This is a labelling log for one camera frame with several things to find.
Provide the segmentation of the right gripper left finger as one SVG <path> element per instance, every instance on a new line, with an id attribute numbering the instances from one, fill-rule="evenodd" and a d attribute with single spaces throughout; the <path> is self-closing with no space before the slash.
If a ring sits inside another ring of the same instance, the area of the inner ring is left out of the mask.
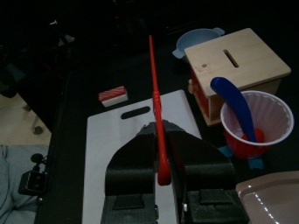
<path id="1" fill-rule="evenodd" d="M 107 165 L 104 224 L 155 223 L 155 124 L 149 122 Z"/>

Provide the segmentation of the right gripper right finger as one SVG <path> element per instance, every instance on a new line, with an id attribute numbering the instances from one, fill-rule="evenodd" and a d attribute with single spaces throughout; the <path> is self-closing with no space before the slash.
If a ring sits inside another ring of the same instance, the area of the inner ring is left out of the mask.
<path id="1" fill-rule="evenodd" d="M 163 125 L 179 224 L 248 224 L 229 159 L 176 124 Z"/>

